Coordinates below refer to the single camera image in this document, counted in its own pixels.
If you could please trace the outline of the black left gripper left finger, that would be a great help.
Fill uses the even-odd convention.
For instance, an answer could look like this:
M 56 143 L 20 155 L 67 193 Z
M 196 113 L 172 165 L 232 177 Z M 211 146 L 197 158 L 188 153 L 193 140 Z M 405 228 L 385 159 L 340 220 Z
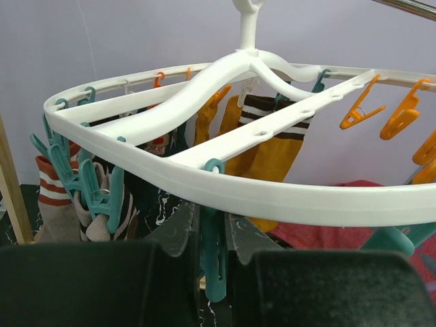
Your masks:
M 142 240 L 1 248 L 2 326 L 197 326 L 199 208 Z

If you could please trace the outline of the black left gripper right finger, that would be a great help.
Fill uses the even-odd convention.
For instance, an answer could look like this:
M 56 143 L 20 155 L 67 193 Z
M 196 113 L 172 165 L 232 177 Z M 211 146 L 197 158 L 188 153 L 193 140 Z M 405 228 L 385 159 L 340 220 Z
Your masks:
M 393 251 L 285 249 L 226 214 L 234 326 L 434 326 L 423 280 Z

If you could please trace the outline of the teal clip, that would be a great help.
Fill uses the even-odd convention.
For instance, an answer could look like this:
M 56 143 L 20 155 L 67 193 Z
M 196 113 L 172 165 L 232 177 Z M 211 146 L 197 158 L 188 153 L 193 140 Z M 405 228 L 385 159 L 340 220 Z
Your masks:
M 201 268 L 206 278 L 205 293 L 211 302 L 226 297 L 226 248 L 224 214 L 217 209 L 200 207 Z

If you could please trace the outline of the white round clip hanger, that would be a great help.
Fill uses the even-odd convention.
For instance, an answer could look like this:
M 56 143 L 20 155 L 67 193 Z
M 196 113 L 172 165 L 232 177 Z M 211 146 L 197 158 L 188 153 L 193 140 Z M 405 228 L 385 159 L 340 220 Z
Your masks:
M 379 81 L 400 87 L 411 87 L 424 78 L 422 73 L 359 67 L 330 67 L 330 75 L 339 83 L 314 94 L 297 89 L 284 81 L 285 77 L 298 82 L 310 82 L 322 71 L 319 65 L 292 65 L 280 56 L 255 47 L 255 32 L 260 3 L 235 1 L 240 12 L 240 47 L 214 63 L 195 64 L 194 77 L 139 93 L 93 102 L 83 106 L 64 108 L 53 95 L 44 102 L 44 112 L 54 131 L 96 154 L 98 157 L 125 169 L 162 189 L 196 204 L 234 213 L 220 208 L 212 201 L 223 199 L 225 204 L 241 201 L 235 189 L 246 185 L 247 178 L 207 172 L 210 159 L 226 161 L 243 151 L 271 139 L 288 127 L 313 116 L 327 105 L 362 88 L 380 74 Z M 156 172 L 159 159 L 138 148 L 172 131 L 191 118 L 215 92 L 225 84 L 252 77 L 294 101 L 274 114 L 239 127 L 167 157 L 163 160 L 166 172 Z

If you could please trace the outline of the orange clip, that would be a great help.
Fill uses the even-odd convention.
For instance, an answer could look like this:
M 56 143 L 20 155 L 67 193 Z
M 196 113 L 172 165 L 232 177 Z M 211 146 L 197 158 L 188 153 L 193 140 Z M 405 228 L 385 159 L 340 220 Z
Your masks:
M 342 119 L 339 127 L 342 130 L 349 129 L 350 127 L 353 127 L 373 116 L 376 114 L 382 112 L 386 109 L 386 105 L 380 106 L 376 108 L 375 110 L 366 113 L 364 109 L 362 108 L 362 102 L 365 100 L 369 92 L 371 91 L 372 87 L 379 81 L 381 78 L 380 74 L 375 75 L 372 80 L 368 83 L 368 86 L 366 89 L 360 94 L 358 99 L 354 102 L 352 107 L 349 109 L 347 114 Z

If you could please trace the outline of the yellow socks with striped cuffs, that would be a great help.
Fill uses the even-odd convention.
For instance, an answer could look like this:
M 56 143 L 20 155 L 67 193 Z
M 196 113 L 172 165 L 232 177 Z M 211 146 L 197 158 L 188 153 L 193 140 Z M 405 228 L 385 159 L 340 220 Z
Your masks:
M 238 96 L 229 98 L 219 128 L 219 135 L 242 127 L 255 120 L 292 105 L 290 100 L 275 100 L 273 97 L 246 95 L 242 107 L 238 107 Z M 312 118 L 309 117 L 287 130 L 273 136 L 249 150 L 227 161 L 225 173 L 261 181 L 282 183 L 287 176 Z

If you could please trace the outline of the red pillow with blue pattern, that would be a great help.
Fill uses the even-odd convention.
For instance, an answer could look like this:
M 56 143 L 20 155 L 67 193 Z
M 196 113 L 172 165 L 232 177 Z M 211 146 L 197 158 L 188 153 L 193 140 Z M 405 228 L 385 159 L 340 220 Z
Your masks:
M 412 258 L 419 246 L 435 233 L 435 184 L 384 187 L 297 185 L 268 181 L 247 181 L 234 194 L 241 201 L 220 208 L 298 226 L 322 229 L 368 230 L 375 238 L 352 235 L 361 250 L 395 251 Z

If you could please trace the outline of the grey sock with orange stripes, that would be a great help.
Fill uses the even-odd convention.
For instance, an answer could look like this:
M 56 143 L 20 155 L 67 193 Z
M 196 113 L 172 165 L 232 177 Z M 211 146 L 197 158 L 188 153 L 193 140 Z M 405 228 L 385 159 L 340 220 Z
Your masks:
M 41 243 L 80 242 L 76 210 L 57 173 L 47 158 L 35 158 L 40 176 L 38 207 L 43 221 Z

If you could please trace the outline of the metal hanging rod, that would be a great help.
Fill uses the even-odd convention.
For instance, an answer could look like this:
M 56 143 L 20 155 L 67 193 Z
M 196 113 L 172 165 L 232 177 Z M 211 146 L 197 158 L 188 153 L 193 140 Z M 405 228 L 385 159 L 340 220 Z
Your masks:
M 427 20 L 435 21 L 435 6 L 414 0 L 373 0 L 376 3 L 419 16 Z

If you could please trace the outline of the wooden clothes rack frame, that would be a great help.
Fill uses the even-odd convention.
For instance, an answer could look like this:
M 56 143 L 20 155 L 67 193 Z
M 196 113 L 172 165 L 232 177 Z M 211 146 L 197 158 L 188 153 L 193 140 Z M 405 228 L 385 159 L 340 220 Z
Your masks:
M 1 119 L 1 194 L 19 245 L 36 243 Z

